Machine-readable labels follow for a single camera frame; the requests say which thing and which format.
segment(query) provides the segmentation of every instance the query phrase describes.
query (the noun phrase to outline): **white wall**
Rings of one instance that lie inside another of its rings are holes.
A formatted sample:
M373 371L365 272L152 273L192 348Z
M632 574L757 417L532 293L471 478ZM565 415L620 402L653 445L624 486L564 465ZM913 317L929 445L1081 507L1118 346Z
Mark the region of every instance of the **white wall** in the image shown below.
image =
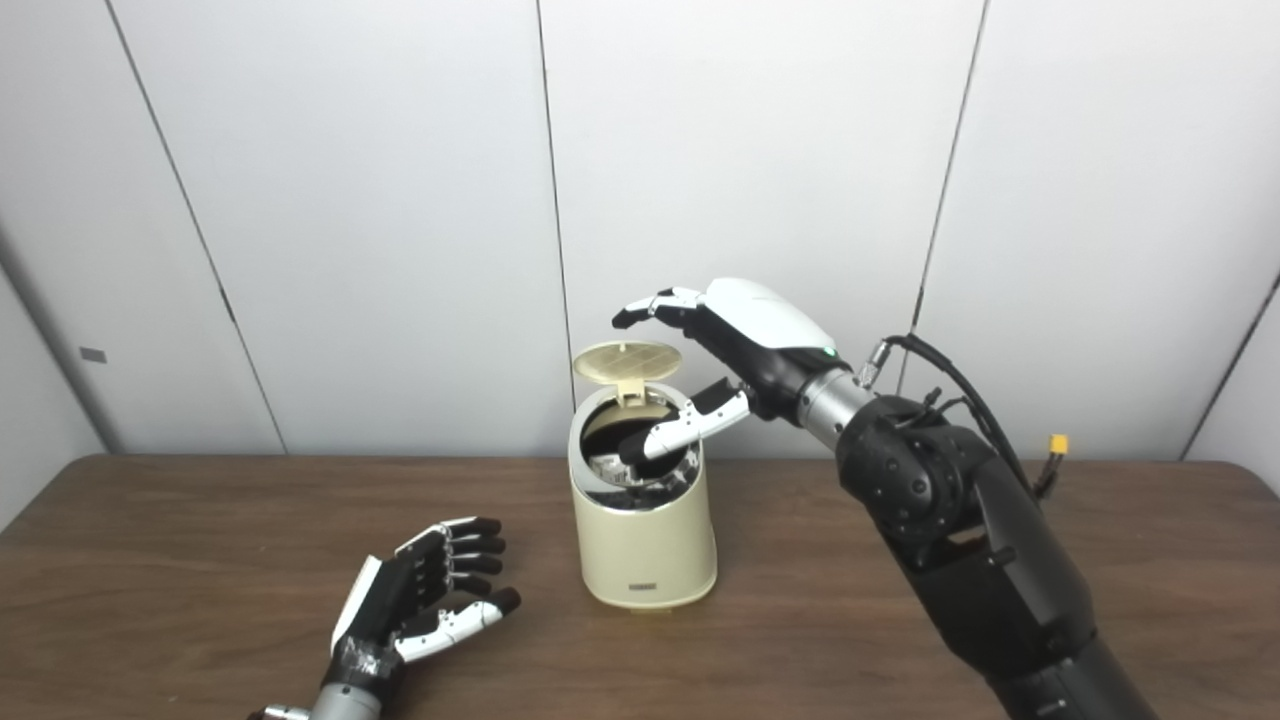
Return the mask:
M1188 460L1225 460L1257 473L1280 493L1280 304L1258 320Z
M279 452L106 6L0 3L0 259L104 434Z
M541 8L575 350L618 337L622 305L722 275L773 287L856 359L906 329L980 1ZM678 346L689 391L726 373L668 328L622 337ZM712 451L826 455L782 421Z
M1021 454L1190 438L1280 269L1277 27L1261 1L991 4L919 333Z
M563 452L535 3L115 6L291 452Z
M114 6L294 452L558 454L623 302L749 277L858 361L928 265L1021 452L1171 459L1280 270L1271 3L992 0L954 158L982 0ZM279 451L106 6L0 5L0 258L106 434ZM780 425L712 450L823 454Z
M0 269L0 529L102 443Z

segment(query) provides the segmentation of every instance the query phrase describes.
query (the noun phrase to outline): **brown tabletop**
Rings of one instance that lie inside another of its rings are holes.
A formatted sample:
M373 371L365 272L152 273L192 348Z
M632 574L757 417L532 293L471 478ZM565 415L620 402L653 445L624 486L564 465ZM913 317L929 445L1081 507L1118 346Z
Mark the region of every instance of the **brown tabletop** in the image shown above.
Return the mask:
M710 473L717 588L635 615L582 587L559 460L82 460L0 533L0 716L310 705L364 556L480 514L525 605L416 666L393 717L1004 717L829 461ZM1257 478L1068 464L1047 516L1164 720L1280 717L1280 503Z

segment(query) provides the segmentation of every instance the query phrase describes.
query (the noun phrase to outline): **robotic arm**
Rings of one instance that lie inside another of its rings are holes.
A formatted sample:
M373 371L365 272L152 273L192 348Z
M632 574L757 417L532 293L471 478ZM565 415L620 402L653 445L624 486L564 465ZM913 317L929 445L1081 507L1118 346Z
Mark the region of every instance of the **robotic arm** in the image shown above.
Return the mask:
M1157 720L1098 637L1084 578L1041 514L1061 457L1032 487L982 397L941 352L915 336L891 337L854 372L812 319L740 279L659 292L627 305L613 325L648 318L684 331L737 374L742 386L722 407L745 402L765 420L783 418L835 454L841 487L874 520L943 642L1012 720ZM938 391L924 402L873 393L892 346L938 366L964 396L934 407ZM718 395L732 389L726 382ZM947 423L955 404L969 407L980 436ZM696 428L705 437L745 415L707 424L682 414L628 438L621 455L654 459L696 439Z
M502 523L445 520L396 548L389 560L365 559L338 615L329 669L312 708L269 705L250 720L378 720L404 666L493 625L520 606L512 588L490 592L475 573L497 574L506 550ZM451 610L431 606L451 591L480 600Z

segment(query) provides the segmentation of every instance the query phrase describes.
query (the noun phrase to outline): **open lid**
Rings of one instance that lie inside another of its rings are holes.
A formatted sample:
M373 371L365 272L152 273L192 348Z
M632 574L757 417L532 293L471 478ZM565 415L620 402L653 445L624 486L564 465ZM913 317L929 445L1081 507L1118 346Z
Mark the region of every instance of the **open lid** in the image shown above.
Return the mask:
M618 387L618 405L645 405L644 383L660 380L680 368L680 351L650 341L593 345L573 357L573 372L602 386Z

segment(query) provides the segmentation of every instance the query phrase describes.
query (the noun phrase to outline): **cream trash can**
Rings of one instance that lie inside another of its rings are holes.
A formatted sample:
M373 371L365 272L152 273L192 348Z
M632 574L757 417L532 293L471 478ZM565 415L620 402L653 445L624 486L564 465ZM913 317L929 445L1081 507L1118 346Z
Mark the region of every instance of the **cream trash can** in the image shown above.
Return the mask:
M582 580L608 605L662 609L701 598L716 584L716 536L707 503L703 443L634 468L618 446L687 402L652 380L680 366L657 342L607 342L573 359L573 372L604 384L573 414L568 471Z

